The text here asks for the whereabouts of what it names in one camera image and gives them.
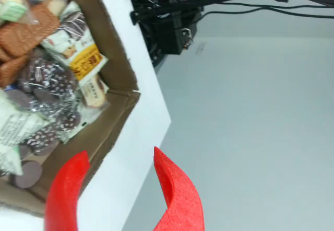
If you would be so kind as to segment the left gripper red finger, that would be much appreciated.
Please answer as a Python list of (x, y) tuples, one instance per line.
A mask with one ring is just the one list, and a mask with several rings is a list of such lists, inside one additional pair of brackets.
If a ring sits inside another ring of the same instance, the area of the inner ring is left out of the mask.
[(83, 151), (73, 156), (58, 171), (46, 198), (44, 230), (78, 230), (77, 204), (89, 168), (88, 154)]
[(155, 230), (204, 230), (204, 212), (194, 184), (159, 148), (154, 148), (154, 168), (167, 210)]

